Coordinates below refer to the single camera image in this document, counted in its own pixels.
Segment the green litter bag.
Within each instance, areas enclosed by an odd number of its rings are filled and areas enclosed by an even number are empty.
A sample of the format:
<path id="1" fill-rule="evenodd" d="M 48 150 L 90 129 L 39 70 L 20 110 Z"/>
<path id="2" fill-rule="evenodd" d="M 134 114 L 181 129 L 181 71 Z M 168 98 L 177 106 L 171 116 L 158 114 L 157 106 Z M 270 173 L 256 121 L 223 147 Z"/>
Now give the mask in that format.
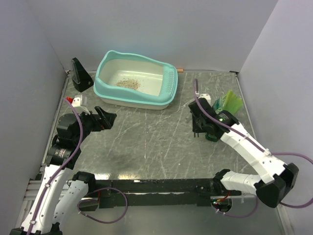
<path id="1" fill-rule="evenodd" d="M 220 97 L 213 103 L 212 108 L 217 114 L 222 110 L 226 110 L 232 115 L 235 115 L 242 108 L 242 106 L 243 100 L 235 95 L 233 91 L 228 91 L 224 96 Z M 223 131 L 218 129 L 216 136 L 206 133 L 205 138 L 209 141 L 217 142 L 222 135 Z"/>

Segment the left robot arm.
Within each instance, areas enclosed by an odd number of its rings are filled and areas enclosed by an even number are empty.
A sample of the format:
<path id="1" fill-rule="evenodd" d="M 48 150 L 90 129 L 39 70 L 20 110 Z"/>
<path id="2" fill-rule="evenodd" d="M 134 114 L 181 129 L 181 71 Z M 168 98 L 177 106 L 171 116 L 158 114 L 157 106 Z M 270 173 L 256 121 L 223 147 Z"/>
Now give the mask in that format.
<path id="1" fill-rule="evenodd" d="M 91 132 L 110 130 L 117 117 L 99 106 L 95 110 L 97 113 L 93 114 L 83 107 L 79 108 L 79 114 L 74 112 L 59 118 L 35 201 L 21 226 L 11 230 L 12 235 L 60 235 L 78 202 L 96 193 L 95 175 L 77 172 L 65 195 L 61 195 L 81 154 L 82 141 Z"/>

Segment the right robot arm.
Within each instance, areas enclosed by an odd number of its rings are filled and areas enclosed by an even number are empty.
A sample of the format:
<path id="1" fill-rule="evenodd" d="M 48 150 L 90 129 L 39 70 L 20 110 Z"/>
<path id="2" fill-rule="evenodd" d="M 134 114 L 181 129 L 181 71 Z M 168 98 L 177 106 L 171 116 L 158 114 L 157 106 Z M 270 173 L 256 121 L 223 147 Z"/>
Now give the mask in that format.
<path id="1" fill-rule="evenodd" d="M 276 208 L 293 189 L 299 168 L 276 158 L 262 147 L 230 112 L 216 113 L 203 97 L 189 103 L 192 131 L 205 133 L 234 149 L 256 171 L 255 175 L 223 169 L 215 176 L 213 188 L 219 195 L 237 190 L 256 195 L 270 208 Z"/>

